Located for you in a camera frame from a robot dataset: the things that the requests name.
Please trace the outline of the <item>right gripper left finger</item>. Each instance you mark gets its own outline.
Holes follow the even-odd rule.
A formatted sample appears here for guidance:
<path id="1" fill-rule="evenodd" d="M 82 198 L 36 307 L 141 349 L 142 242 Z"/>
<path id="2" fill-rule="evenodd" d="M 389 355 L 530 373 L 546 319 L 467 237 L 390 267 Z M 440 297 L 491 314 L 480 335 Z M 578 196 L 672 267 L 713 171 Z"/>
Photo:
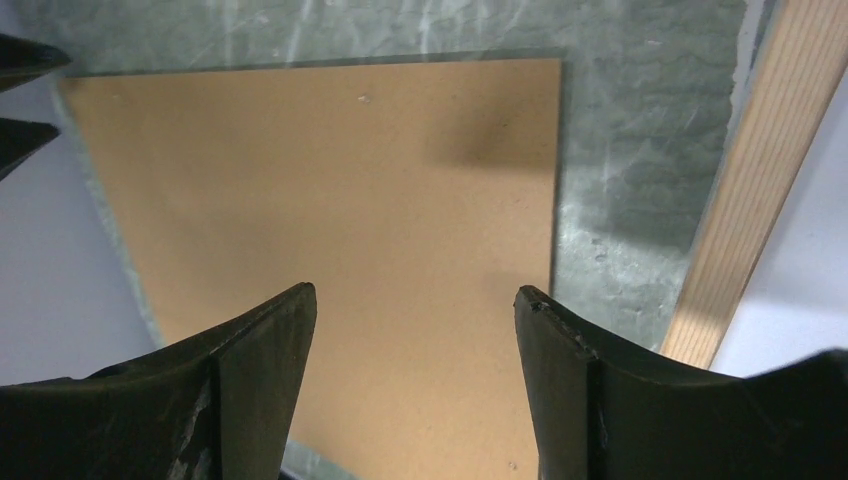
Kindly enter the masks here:
<path id="1" fill-rule="evenodd" d="M 300 283 L 86 378 L 1 390 L 5 479 L 275 479 L 317 317 Z"/>

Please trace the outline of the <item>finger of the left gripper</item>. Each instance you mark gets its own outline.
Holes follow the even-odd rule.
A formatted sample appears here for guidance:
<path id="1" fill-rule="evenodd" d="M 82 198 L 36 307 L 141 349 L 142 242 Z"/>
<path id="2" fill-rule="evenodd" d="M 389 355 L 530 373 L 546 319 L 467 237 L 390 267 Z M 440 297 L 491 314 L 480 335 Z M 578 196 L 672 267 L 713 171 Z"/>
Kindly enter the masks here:
<path id="1" fill-rule="evenodd" d="M 65 67 L 71 57 L 58 47 L 1 34 L 1 91 Z"/>
<path id="2" fill-rule="evenodd" d="M 4 180 L 27 158 L 60 135 L 52 124 L 14 119 L 1 119 L 0 179 Z"/>

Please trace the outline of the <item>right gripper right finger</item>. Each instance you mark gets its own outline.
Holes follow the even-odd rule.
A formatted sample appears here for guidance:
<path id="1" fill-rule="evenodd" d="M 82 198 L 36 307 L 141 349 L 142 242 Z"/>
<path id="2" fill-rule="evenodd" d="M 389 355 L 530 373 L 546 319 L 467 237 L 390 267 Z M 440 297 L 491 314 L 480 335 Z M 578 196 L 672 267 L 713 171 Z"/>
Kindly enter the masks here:
<path id="1" fill-rule="evenodd" d="M 843 479 L 847 354 L 750 378 L 664 357 L 533 286 L 515 328 L 543 479 Z"/>

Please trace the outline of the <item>brown cardboard backing board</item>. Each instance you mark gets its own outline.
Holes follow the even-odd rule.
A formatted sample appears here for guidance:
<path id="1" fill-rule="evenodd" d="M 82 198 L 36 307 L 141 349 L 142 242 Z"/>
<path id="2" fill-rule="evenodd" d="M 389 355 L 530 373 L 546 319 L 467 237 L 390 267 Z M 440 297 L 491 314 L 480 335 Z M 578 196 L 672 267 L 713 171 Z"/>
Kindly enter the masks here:
<path id="1" fill-rule="evenodd" d="M 562 63 L 63 80 L 164 339 L 300 282 L 291 427 L 362 479 L 533 479 L 513 303 L 550 278 Z"/>

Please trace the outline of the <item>wooden picture frame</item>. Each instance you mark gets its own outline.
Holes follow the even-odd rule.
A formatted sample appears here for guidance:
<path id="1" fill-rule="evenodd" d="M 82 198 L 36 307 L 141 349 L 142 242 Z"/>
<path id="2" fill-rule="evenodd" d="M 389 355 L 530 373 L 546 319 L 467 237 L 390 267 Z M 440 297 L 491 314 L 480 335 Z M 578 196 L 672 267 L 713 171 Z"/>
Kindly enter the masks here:
<path id="1" fill-rule="evenodd" d="M 712 364 L 846 65 L 846 2 L 777 3 L 662 355 Z"/>

